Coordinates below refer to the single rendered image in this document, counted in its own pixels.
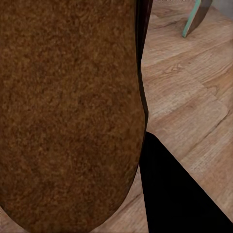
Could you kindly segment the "sandal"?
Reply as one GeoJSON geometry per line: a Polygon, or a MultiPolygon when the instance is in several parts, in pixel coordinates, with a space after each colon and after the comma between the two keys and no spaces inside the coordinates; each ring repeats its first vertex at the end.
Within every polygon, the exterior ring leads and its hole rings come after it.
{"type": "Polygon", "coordinates": [[[153,0],[0,0],[0,206],[29,233],[89,233],[133,184],[153,0]]]}

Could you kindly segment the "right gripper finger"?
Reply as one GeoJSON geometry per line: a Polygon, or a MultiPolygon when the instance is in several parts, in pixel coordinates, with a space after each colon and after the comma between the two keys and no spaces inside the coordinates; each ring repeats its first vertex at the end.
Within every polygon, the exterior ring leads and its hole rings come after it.
{"type": "Polygon", "coordinates": [[[139,166],[149,233],[233,233],[233,223],[149,132],[139,166]]]}

